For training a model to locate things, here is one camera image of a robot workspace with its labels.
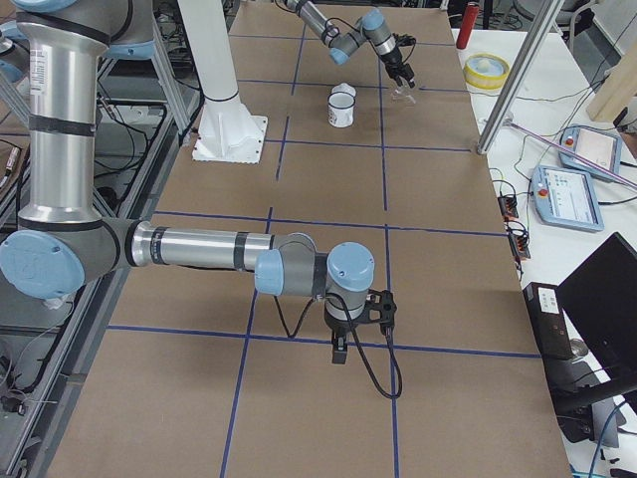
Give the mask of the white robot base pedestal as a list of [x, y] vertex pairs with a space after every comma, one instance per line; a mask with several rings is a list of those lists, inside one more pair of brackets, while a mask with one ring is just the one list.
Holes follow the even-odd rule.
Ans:
[[240, 98], [222, 2], [183, 0], [178, 6], [205, 100], [193, 158], [258, 163], [268, 119], [252, 115]]

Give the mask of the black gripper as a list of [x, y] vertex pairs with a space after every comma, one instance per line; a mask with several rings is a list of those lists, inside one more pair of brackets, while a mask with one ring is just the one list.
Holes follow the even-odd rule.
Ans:
[[348, 322], [339, 320], [333, 316], [326, 316], [325, 323], [331, 330], [331, 363], [346, 364], [347, 335], [350, 332]]
[[389, 53], [382, 55], [381, 61], [388, 77], [395, 82], [398, 89], [403, 87], [403, 83], [407, 83], [411, 89], [416, 86], [413, 70], [403, 60], [398, 47], [394, 47]]

